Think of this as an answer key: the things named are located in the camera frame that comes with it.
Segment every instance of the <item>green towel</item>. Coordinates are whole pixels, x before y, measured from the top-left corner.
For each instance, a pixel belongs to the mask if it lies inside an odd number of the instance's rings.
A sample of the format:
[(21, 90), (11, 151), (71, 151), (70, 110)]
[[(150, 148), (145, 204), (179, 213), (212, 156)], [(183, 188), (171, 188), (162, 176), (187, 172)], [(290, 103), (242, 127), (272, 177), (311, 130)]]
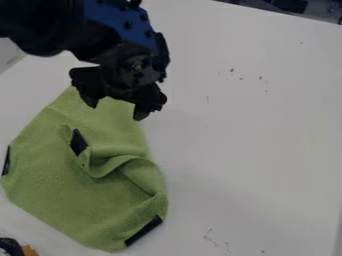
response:
[(91, 109), (68, 88), (10, 144), (8, 198), (85, 246), (135, 242), (165, 220), (167, 193), (132, 114), (109, 98)]

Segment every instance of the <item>table surface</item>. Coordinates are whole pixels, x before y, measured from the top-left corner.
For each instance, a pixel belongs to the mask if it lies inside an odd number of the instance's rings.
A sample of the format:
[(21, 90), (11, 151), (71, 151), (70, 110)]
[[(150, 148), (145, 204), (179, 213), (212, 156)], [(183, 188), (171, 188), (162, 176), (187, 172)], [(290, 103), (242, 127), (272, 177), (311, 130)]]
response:
[[(208, 0), (150, 0), (172, 51), (170, 102), (141, 123), (167, 222), (117, 255), (332, 256), (342, 195), (342, 30)], [(68, 54), (0, 76), (2, 149), (68, 85)], [(0, 232), (43, 256), (105, 256), (0, 196)]]

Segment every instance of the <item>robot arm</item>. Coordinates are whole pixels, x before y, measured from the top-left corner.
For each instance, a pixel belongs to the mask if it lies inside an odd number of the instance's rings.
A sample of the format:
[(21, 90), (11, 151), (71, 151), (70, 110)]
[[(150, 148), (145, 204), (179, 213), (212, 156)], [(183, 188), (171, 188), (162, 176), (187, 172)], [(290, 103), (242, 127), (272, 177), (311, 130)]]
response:
[(131, 102), (134, 119), (140, 121), (166, 103), (156, 82), (164, 81), (170, 62), (163, 35), (153, 30), (140, 3), (0, 0), (0, 36), (29, 54), (68, 50), (79, 60), (98, 64), (71, 70), (81, 98), (93, 108), (106, 96)]

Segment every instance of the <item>orange object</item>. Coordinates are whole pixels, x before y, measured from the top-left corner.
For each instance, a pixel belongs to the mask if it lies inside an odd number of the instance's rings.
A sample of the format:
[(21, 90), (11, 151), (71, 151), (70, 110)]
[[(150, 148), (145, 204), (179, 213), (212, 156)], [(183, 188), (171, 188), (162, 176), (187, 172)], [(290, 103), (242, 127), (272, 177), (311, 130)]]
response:
[(36, 250), (32, 249), (31, 246), (25, 245), (23, 248), (25, 256), (39, 256)]

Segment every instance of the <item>folded cloth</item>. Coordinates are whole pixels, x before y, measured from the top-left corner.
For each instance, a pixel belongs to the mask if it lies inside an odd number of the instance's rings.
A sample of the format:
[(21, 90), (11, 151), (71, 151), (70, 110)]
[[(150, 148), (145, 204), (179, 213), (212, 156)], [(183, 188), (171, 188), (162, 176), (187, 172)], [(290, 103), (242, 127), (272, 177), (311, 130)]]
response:
[(68, 88), (10, 144), (1, 183), (17, 206), (79, 243), (126, 248), (165, 220), (167, 193), (129, 103), (94, 110)]

